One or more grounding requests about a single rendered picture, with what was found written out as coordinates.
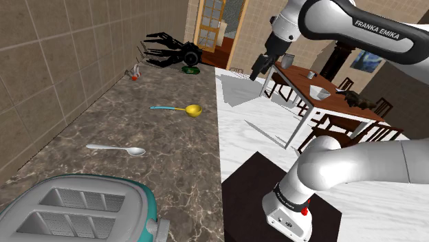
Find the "dark wooden chair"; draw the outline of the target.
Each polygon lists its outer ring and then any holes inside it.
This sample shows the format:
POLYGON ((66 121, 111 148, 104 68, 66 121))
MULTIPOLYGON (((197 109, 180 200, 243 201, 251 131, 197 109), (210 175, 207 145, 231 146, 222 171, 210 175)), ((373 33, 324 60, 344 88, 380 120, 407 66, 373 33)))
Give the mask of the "dark wooden chair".
POLYGON ((341 84, 338 86, 338 89, 340 91, 348 91, 353 86, 354 82, 349 78, 346 77, 341 84))
POLYGON ((373 111, 381 118, 385 118, 388 112, 393 108, 393 105, 385 98, 380 98, 375 104, 376 107, 373 111))
POLYGON ((342 148, 352 146, 354 144, 358 144, 360 140, 371 130, 376 128, 377 130, 372 134, 371 137, 369 137, 366 141, 367 142, 379 142, 382 139, 384 139, 389 133, 395 132, 395 134, 389 139, 390 141, 395 140, 400 134, 403 133, 403 129, 399 129, 392 126, 386 126, 384 124, 379 124, 378 122, 372 123, 370 126, 365 128, 361 133, 359 133, 354 138, 350 138, 345 133, 340 133, 337 131, 330 131, 327 129, 321 129, 319 127, 313 126, 312 132, 309 134, 309 136, 306 138, 306 140, 298 147, 297 151, 301 154, 303 152, 303 147, 312 139, 312 137, 320 137, 320 136, 329 136, 337 141, 339 141, 340 146, 342 148))
POLYGON ((287 84, 287 82, 281 77, 281 75, 279 74, 279 73, 277 73, 277 72, 275 72, 275 73, 273 73, 272 74, 272 80, 274 81, 274 86, 273 86, 273 88, 272 88, 272 90, 271 90, 271 92, 270 93, 267 93, 266 91, 265 91, 265 93, 267 94, 267 97, 268 98, 271 98, 272 97, 272 94, 274 93, 274 90, 275 90, 275 88, 277 87, 277 86, 279 86, 279 89, 278 89, 278 93, 279 93, 279 95, 287 102, 288 100, 289 100, 289 98, 290 98, 290 96, 291 96, 291 94, 292 94, 292 92, 293 92, 293 89, 291 89, 290 91, 289 91, 289 94, 288 94, 288 96, 287 97, 285 97, 284 95, 283 95, 283 93, 282 93, 282 88, 284 87, 284 86, 289 86, 288 84, 287 84))

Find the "brown dining table white legs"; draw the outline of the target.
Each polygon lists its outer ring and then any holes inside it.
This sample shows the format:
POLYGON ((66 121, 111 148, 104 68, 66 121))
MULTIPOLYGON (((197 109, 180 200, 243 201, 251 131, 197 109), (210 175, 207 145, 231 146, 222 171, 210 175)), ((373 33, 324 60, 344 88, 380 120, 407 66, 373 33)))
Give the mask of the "brown dining table white legs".
POLYGON ((281 78, 294 90, 296 95, 308 106, 308 110, 299 122, 298 126, 291 134, 287 141, 285 148, 288 149, 303 132, 304 128, 309 124, 311 119, 314 117, 317 111, 324 114, 331 114, 348 118, 352 120, 358 120, 361 122, 359 127, 352 132, 351 137, 354 138, 357 134, 363 131, 370 124, 378 121, 384 122, 384 119, 379 117, 370 109, 361 110, 357 107, 349 107, 344 96, 336 94, 336 86, 329 82, 327 79, 318 75, 312 79, 308 79, 307 74, 310 72, 309 69, 303 67, 297 67, 292 65, 287 69, 281 68, 281 63, 276 62, 272 65, 268 71, 267 78, 261 89, 260 96, 264 96, 264 91, 272 77, 274 72, 279 73, 281 78), (310 96, 310 86, 315 85, 326 89, 330 96, 324 100, 315 100, 310 96))

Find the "dark wooden pillar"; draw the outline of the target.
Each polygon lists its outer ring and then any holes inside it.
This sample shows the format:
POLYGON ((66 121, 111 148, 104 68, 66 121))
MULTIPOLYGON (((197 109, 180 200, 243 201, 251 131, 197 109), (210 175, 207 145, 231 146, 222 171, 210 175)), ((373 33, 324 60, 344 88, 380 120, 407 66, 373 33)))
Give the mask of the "dark wooden pillar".
POLYGON ((353 50, 355 50, 354 46, 336 41, 333 52, 322 68, 320 75, 331 82, 353 50))

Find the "wooden glass panel door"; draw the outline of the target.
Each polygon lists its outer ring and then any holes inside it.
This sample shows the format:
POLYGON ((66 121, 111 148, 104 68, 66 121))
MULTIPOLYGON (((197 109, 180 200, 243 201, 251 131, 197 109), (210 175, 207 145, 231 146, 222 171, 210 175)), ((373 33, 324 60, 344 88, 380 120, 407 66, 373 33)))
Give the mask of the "wooden glass panel door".
POLYGON ((195 27, 194 44, 214 52, 226 0, 200 0, 195 27))

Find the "black clawed object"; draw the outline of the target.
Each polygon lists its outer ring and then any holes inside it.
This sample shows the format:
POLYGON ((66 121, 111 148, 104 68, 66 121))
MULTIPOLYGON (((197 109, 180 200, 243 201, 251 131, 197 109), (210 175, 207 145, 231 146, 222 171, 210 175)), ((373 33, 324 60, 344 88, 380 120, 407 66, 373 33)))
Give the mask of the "black clawed object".
POLYGON ((165 60, 148 59, 147 62, 158 67, 168 67, 172 64, 185 62, 187 66, 193 67, 201 62, 202 49, 191 42, 182 43, 165 32, 147 34, 147 37, 156 39, 146 39, 144 42, 159 43, 167 46, 168 49, 146 49, 145 54, 159 57, 167 57, 165 60))

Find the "small red and white tool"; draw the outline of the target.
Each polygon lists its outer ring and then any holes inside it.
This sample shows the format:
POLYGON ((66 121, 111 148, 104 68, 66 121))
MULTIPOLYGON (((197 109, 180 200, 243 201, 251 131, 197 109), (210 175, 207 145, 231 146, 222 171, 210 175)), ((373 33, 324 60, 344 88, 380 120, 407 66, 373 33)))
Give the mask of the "small red and white tool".
POLYGON ((138 63, 134 64, 132 70, 126 69, 124 74, 128 76, 130 80, 136 81, 141 76, 139 64, 138 63))

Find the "dark robot stand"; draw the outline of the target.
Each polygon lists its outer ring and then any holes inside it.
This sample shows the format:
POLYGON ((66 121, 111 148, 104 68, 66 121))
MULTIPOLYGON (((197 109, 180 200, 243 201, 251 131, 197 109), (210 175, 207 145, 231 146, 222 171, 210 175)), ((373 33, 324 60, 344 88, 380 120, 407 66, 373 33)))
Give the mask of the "dark robot stand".
MULTIPOLYGON (((267 223, 262 207, 263 196, 285 175, 256 152, 222 182, 225 242, 293 242, 267 223)), ((342 213, 318 195, 311 196, 309 213, 309 242, 337 242, 342 213)))

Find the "silver spoon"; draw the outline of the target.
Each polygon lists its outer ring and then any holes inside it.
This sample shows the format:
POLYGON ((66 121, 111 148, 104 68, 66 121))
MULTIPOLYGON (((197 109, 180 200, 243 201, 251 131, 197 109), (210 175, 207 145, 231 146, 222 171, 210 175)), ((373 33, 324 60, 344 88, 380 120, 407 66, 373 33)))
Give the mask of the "silver spoon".
POLYGON ((116 146, 105 146, 99 144, 87 144, 88 149, 109 149, 109 150, 124 150, 131 156, 141 156, 145 154, 146 150, 138 147, 116 147, 116 146))

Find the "teal and grey toaster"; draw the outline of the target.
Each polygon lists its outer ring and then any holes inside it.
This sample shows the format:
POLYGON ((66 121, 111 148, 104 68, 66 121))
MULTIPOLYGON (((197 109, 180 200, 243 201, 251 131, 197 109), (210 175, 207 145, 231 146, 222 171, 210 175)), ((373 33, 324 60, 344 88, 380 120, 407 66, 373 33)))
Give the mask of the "teal and grey toaster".
POLYGON ((102 175, 51 177, 0 212, 0 242, 166 242, 168 229, 148 187, 102 175))

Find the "blue wall picture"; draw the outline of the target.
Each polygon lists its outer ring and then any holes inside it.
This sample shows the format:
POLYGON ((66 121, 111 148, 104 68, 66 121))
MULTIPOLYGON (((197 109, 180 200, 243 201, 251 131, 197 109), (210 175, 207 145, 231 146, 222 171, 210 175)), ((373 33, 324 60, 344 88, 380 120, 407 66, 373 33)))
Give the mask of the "blue wall picture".
POLYGON ((362 50, 356 59, 351 63, 351 68, 367 73, 373 73, 382 61, 383 58, 368 51, 362 50))

